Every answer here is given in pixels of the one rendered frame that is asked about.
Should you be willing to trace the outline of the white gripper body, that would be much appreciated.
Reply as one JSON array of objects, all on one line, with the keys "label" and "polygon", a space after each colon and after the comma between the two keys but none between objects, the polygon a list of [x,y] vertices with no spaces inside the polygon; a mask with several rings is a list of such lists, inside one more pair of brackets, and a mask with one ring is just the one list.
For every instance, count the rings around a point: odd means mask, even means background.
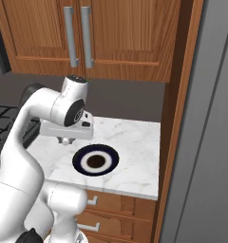
[{"label": "white gripper body", "polygon": [[91,140],[93,137],[93,123],[89,121],[78,121],[74,125],[64,127],[41,120],[40,134],[50,137]]}]

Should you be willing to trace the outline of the white marshmallow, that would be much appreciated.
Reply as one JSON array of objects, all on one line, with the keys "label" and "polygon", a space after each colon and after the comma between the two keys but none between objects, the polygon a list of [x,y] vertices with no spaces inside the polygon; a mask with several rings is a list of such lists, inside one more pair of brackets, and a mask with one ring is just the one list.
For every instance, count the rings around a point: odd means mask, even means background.
[{"label": "white marshmallow", "polygon": [[60,137],[57,137],[58,139],[58,142],[63,144],[63,145],[70,145],[71,142],[70,142],[70,139],[69,138],[60,138]]}]

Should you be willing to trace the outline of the black hob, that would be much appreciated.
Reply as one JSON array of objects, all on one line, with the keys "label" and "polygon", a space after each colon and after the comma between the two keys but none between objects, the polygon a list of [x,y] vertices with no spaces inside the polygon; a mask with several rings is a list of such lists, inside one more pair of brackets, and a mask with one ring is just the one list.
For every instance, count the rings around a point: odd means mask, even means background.
[{"label": "black hob", "polygon": [[[18,114],[18,108],[15,106],[0,105],[0,152],[9,135],[12,125]],[[32,119],[28,125],[27,132],[23,137],[23,145],[28,148],[38,137],[40,130],[39,119]]]}]

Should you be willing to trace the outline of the wooden drawer front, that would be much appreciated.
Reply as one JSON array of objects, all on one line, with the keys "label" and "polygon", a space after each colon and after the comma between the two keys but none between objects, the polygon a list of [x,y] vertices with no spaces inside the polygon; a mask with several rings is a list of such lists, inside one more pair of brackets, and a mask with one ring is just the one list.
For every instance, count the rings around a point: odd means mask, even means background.
[{"label": "wooden drawer front", "polygon": [[98,231],[83,229],[89,243],[150,243],[152,223],[147,220],[125,216],[92,214],[77,215],[79,224],[97,228]]},{"label": "wooden drawer front", "polygon": [[95,196],[95,205],[87,205],[85,211],[104,217],[152,221],[156,202],[133,196],[121,196],[110,193],[87,190],[87,197],[92,200]]}]

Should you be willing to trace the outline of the wooden side panel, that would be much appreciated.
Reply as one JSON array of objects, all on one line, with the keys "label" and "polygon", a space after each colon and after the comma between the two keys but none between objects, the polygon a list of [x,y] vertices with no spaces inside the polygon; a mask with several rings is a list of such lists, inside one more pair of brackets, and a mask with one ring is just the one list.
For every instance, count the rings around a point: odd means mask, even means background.
[{"label": "wooden side panel", "polygon": [[150,243],[160,243],[162,222],[181,128],[181,119],[189,83],[204,0],[181,0],[180,16],[171,70],[165,85],[161,113],[161,151],[159,197],[153,217]]}]

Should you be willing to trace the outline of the grey fridge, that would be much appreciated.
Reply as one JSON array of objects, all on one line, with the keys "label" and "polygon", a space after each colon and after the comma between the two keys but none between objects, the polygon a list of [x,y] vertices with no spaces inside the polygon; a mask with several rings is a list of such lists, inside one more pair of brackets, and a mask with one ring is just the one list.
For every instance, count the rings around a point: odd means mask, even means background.
[{"label": "grey fridge", "polygon": [[160,243],[228,243],[228,0],[205,0]]}]

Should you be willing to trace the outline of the wooden wall cupboard door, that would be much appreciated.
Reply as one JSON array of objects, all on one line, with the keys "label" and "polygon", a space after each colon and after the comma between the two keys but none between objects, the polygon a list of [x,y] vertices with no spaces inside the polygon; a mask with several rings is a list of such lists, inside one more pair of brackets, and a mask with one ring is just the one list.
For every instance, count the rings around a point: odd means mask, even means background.
[{"label": "wooden wall cupboard door", "polygon": [[76,0],[2,0],[12,38],[17,72],[60,75],[80,74],[70,66],[64,7]]},{"label": "wooden wall cupboard door", "polygon": [[79,0],[94,79],[168,83],[181,0]]}]

